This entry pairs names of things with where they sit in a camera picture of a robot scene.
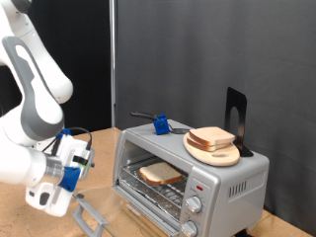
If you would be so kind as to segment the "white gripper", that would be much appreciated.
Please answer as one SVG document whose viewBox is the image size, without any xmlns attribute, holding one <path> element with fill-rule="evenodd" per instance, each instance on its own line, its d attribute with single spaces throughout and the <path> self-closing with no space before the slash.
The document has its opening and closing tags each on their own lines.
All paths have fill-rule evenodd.
<svg viewBox="0 0 316 237">
<path fill-rule="evenodd" d="M 61 182 L 53 188 L 45 212 L 61 217 L 67 212 L 77 183 L 87 179 L 90 167 L 95 168 L 92 139 L 84 141 L 71 135 L 63 135 L 56 155 L 61 159 L 64 175 Z M 73 196 L 76 199 L 84 198 L 82 194 Z"/>
</svg>

